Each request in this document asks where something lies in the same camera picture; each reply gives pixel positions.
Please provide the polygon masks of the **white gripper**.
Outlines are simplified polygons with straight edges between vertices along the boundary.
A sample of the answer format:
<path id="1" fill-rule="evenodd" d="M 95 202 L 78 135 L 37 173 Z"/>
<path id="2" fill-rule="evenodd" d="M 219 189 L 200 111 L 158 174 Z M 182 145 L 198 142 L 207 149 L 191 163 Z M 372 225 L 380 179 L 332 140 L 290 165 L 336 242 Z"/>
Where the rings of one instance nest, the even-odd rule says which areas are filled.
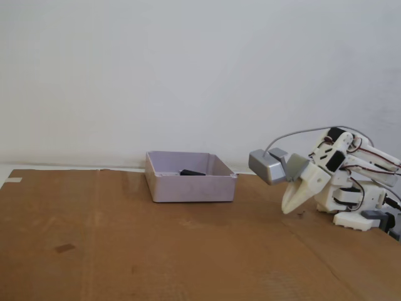
<path id="1" fill-rule="evenodd" d="M 294 211 L 320 193 L 343 164 L 345 154 L 342 151 L 322 151 L 312 158 L 312 162 L 301 173 L 301 182 L 288 184 L 281 202 L 283 214 Z"/>

